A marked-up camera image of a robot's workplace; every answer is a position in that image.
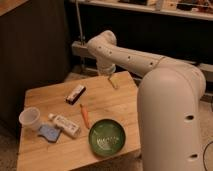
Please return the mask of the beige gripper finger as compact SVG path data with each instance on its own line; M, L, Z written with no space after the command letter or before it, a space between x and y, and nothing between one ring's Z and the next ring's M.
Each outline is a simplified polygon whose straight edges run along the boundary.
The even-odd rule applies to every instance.
M113 86L114 86L114 88L115 88L115 89L118 89L118 88L119 88L119 86L118 86L118 83L117 83L117 79L116 79L116 77L113 77L113 78L112 78L112 82L113 82Z
M111 76L108 76L108 77L107 77L107 80L108 80L108 82L110 83L110 85L114 88L114 84L113 84L113 82L112 82L112 80L111 80Z

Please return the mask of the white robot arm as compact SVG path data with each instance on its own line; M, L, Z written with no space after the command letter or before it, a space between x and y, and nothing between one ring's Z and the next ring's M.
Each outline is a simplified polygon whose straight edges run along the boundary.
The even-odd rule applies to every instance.
M101 74L120 66L142 78L137 112L143 171L205 171L199 124L199 100L206 89L202 71L171 57L119 47L110 30L91 38L87 49Z

